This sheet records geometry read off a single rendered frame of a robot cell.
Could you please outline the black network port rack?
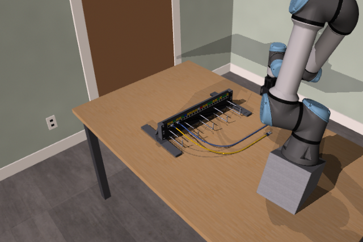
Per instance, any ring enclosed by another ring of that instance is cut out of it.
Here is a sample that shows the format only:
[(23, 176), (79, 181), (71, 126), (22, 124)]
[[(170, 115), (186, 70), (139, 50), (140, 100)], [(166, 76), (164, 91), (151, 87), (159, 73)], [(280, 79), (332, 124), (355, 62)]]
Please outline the black network port rack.
[[(212, 92), (210, 94), (212, 97), (190, 107), (187, 108), (159, 123), (157, 130), (155, 131), (151, 126), (148, 124), (141, 127), (149, 136), (151, 136), (154, 140), (156, 140), (161, 146), (163, 146), (168, 152), (170, 152), (174, 157), (180, 156), (182, 152), (176, 148), (172, 143), (170, 143), (167, 139), (172, 138), (174, 135), (180, 133), (180, 131), (184, 131), (185, 128), (182, 127), (180, 124), (185, 126), (187, 129), (196, 125), (203, 120), (208, 120), (207, 118), (216, 115), (216, 113), (221, 112), (226, 108), (233, 108), (232, 111), (235, 111), (238, 114), (243, 114), (245, 116), (249, 116), (252, 112), (248, 111), (247, 109), (241, 107), (236, 103), (232, 103), (233, 99), (233, 90), (226, 89), (220, 93)], [(223, 112), (221, 112), (223, 113)], [(222, 117), (218, 116), (219, 118), (223, 119)], [(224, 120), (224, 119), (223, 119)], [(208, 120), (209, 121), (209, 120)], [(227, 122), (227, 119), (224, 120)], [(205, 124), (204, 122), (202, 122)], [(207, 124), (205, 124), (208, 126)], [(177, 127), (180, 131), (175, 129)], [(210, 126), (208, 126), (210, 127)], [(192, 127), (193, 128), (193, 127)], [(211, 127), (210, 127), (211, 128)], [(214, 123), (213, 123), (214, 128)], [(213, 130), (213, 128), (211, 128)], [(194, 128), (193, 128), (194, 129)], [(178, 136), (177, 136), (178, 137)], [(172, 138), (173, 139), (173, 138)], [(174, 140), (174, 139), (173, 139)], [(174, 140), (177, 142), (176, 140)], [(179, 142), (177, 142), (180, 144)], [(181, 145), (181, 144), (180, 144)], [(181, 145), (183, 147), (183, 144)]]

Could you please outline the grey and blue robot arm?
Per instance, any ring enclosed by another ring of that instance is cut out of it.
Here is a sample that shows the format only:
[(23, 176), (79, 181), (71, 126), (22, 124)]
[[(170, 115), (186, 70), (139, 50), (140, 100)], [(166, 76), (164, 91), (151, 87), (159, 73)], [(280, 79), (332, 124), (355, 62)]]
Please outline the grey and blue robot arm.
[[(301, 80), (320, 80), (321, 67), (357, 25), (359, 9), (356, 0), (291, 0), (289, 12), (294, 26), (288, 46), (270, 45), (267, 74), (277, 80), (261, 98), (260, 121), (291, 130), (282, 155), (293, 163), (312, 167), (318, 163), (319, 145), (331, 112), (311, 99), (300, 102), (297, 91)], [(325, 22), (328, 25), (314, 45)]]

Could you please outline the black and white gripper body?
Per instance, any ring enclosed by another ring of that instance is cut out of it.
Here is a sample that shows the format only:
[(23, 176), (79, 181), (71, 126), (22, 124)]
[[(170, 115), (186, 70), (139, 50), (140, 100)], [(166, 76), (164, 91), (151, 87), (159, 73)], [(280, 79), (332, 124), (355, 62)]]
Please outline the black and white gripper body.
[[(264, 85), (261, 86), (261, 89), (263, 89), (263, 90), (262, 90), (262, 92), (260, 90), (260, 92), (261, 92), (260, 95), (263, 96), (263, 94), (265, 94), (265, 93), (268, 94), (269, 89), (275, 86), (276, 80), (277, 80), (277, 78), (270, 77), (269, 75), (267, 75), (264, 80)], [(268, 81), (268, 85), (267, 85), (267, 81)]]

